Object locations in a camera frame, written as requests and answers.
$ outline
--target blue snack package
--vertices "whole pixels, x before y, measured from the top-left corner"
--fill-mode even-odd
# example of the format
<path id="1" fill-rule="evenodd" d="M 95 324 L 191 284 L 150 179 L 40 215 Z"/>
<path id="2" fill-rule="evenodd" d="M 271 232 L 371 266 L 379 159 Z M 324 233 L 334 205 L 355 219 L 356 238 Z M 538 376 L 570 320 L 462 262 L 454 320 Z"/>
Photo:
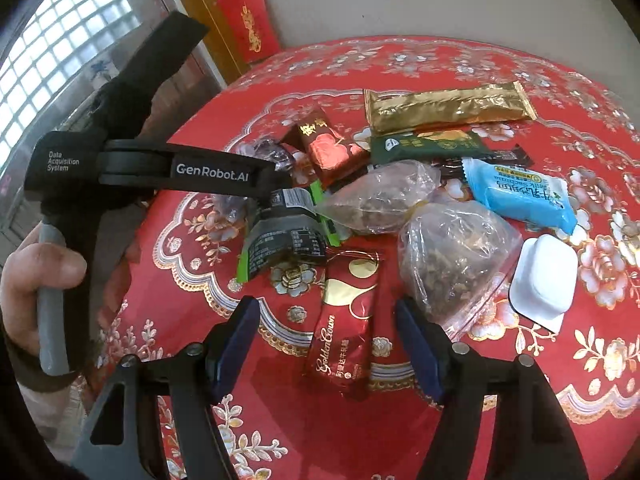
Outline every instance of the blue snack package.
<path id="1" fill-rule="evenodd" d="M 577 219 L 566 181 L 524 168 L 464 158 L 462 167 L 474 198 L 500 216 L 574 232 Z"/>

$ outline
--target wall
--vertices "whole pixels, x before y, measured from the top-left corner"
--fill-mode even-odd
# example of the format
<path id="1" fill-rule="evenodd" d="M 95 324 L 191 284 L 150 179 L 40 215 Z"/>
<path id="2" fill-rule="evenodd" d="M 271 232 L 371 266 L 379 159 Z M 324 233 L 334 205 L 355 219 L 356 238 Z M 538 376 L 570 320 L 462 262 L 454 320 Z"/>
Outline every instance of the wall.
<path id="1" fill-rule="evenodd" d="M 285 46 L 428 34 L 565 63 L 609 86 L 640 124 L 640 44 L 609 0 L 268 0 Z"/>

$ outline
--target screw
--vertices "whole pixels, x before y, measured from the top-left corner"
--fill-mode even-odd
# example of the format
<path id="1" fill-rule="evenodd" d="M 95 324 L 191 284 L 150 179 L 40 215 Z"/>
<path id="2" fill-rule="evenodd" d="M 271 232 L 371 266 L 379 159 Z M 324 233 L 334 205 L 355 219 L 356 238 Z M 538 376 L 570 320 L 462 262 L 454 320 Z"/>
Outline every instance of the screw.
<path id="1" fill-rule="evenodd" d="M 533 366 L 533 357 L 528 354 L 521 354 L 518 356 L 518 361 L 522 366 L 526 366 L 527 368 Z"/>
<path id="2" fill-rule="evenodd" d="M 453 343 L 453 345 L 451 345 L 451 348 L 453 348 L 453 351 L 456 354 L 460 355 L 464 355 L 469 352 L 469 345 L 463 343 L 462 341 L 456 341 L 455 343 Z"/>
<path id="3" fill-rule="evenodd" d="M 121 360 L 120 360 L 120 366 L 122 366 L 123 368 L 129 368 L 132 367 L 136 361 L 138 359 L 136 358 L 135 355 L 133 354 L 129 354 L 129 355 L 125 355 Z"/>
<path id="4" fill-rule="evenodd" d="M 187 346 L 187 355 L 196 356 L 202 354 L 202 343 L 191 343 Z"/>

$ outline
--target window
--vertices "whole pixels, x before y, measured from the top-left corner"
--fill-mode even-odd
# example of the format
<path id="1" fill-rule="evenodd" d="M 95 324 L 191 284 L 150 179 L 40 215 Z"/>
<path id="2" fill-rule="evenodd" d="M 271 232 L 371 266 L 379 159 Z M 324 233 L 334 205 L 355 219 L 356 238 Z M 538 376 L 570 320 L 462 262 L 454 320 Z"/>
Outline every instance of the window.
<path id="1" fill-rule="evenodd" d="M 0 170 L 82 66 L 140 22 L 127 0 L 44 0 L 0 68 Z"/>

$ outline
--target floral tablecloth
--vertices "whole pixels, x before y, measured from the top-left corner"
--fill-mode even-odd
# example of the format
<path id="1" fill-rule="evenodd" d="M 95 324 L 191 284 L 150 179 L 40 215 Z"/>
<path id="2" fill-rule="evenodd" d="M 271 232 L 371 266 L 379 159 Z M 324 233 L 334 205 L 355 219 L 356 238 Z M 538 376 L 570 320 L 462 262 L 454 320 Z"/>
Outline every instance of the floral tablecloth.
<path id="1" fill-rule="evenodd" d="M 321 106 L 340 131 L 366 142 L 362 88 L 385 94 L 519 80 L 534 122 L 475 126 L 493 148 L 524 147 L 534 169 L 567 180 L 578 227 L 552 232 L 578 253 L 574 304 L 559 334 L 516 314 L 508 282 L 464 340 L 481 354 L 536 357 L 571 421 L 590 477 L 611 473 L 638 436 L 640 417 L 640 134 L 615 95 L 570 68 L 521 52 L 442 38 L 367 38 L 283 52 L 207 104 L 172 142 L 232 150 L 283 135 Z M 298 158 L 296 179 L 309 177 Z M 447 191 L 468 200 L 457 180 Z M 525 237 L 541 232 L 514 222 Z M 126 353 L 157 359 L 201 340 L 244 294 L 259 298 L 259 335 L 233 394 L 215 407 L 241 479 L 412 480 L 439 418 L 414 388 L 392 323 L 402 291 L 395 242 L 386 248 L 373 317 L 370 394 L 356 402 L 314 392 L 303 375 L 322 296 L 322 269 L 283 264 L 240 285 L 242 226 L 215 196 L 162 192 L 140 230 L 142 262 L 97 362 L 99 383 Z M 172 476 L 184 476 L 170 405 L 160 400 Z M 495 399 L 487 397 L 471 479 L 484 478 Z"/>

